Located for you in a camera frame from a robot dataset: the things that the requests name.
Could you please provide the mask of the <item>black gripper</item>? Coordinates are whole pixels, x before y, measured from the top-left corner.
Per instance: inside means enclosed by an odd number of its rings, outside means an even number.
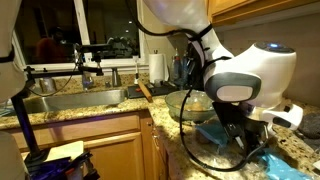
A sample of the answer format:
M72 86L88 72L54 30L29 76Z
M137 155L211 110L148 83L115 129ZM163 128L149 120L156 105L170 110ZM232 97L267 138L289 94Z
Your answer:
M266 145L266 123L249 119L237 105L219 102L212 105L228 138L235 140L246 154Z

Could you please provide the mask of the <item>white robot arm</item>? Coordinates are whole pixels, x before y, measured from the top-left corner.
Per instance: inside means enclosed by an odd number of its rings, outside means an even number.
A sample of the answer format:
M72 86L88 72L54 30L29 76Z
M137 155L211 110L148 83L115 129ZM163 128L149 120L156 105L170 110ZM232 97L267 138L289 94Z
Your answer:
M296 64L294 49L256 42L235 56L219 41L203 0L143 0L163 23L185 31L200 54L204 91L226 134L240 146L259 141L277 124L291 130L302 121L301 107L283 99Z

